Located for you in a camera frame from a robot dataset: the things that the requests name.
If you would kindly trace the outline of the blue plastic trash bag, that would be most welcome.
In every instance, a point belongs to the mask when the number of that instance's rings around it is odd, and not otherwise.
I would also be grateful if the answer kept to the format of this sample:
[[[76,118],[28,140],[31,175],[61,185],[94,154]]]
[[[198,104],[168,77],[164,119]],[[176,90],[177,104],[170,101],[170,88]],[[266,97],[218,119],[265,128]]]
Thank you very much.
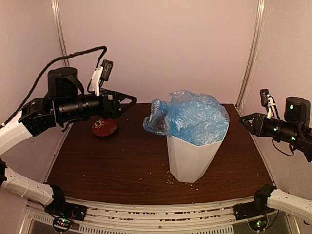
[[[230,118],[215,97],[187,90],[172,92],[170,96],[170,101],[152,101],[151,113],[143,121],[145,131],[174,136],[196,146],[224,139]]]

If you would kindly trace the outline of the white faceted trash bin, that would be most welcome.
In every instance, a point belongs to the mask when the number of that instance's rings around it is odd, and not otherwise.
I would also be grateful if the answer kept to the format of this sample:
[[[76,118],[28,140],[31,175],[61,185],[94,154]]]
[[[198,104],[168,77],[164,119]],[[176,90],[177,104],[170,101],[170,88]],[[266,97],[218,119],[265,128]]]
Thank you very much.
[[[223,142],[197,146],[175,136],[166,139],[170,173],[185,183],[194,183],[205,174]]]

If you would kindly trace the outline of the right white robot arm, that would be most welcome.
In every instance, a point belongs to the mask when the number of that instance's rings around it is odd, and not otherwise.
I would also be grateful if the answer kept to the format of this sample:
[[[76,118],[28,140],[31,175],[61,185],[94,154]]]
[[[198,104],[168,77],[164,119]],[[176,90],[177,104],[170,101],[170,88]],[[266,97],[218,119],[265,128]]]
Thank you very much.
[[[310,102],[300,97],[287,97],[283,119],[280,118],[276,102],[270,94],[261,95],[261,105],[266,108],[266,114],[253,113],[239,118],[245,129],[257,137],[270,137],[272,143],[285,142],[289,145],[289,157],[299,150],[307,162],[311,162]],[[310,200],[288,194],[273,185],[262,186],[253,198],[250,211],[254,215],[260,215],[267,208],[271,208],[296,216],[308,224],[312,223]]]

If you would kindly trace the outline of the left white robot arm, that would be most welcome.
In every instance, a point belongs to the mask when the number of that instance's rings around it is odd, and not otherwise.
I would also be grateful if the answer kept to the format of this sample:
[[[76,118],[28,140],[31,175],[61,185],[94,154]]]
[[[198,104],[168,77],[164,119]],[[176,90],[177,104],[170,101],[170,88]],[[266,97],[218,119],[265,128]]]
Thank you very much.
[[[0,129],[0,152],[4,154],[19,143],[36,137],[49,128],[87,121],[91,116],[117,119],[137,102],[131,95],[102,89],[112,69],[110,63],[97,68],[92,76],[92,88],[84,93],[73,67],[61,67],[48,72],[48,92],[43,98],[35,98],[25,104],[17,114]],[[59,186],[48,185],[24,177],[4,161],[0,162],[0,187],[27,199],[52,208],[59,216],[70,212]]]

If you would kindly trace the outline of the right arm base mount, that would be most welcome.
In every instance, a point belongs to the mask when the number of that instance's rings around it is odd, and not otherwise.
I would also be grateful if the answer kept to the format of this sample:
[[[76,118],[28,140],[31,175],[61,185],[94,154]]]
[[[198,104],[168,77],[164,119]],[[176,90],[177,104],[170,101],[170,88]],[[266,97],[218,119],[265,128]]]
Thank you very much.
[[[259,208],[254,201],[237,203],[233,210],[236,221],[247,220],[248,226],[255,232],[264,231],[270,226],[268,214],[275,211],[273,208]]]

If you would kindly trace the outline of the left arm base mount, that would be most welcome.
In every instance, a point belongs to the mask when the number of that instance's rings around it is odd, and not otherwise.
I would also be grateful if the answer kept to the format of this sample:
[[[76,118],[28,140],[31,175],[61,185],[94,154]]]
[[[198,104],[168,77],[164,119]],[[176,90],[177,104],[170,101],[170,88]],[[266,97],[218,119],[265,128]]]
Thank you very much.
[[[52,227],[58,233],[69,231],[76,221],[84,221],[87,207],[65,202],[64,204],[42,205],[44,211],[52,218]]]

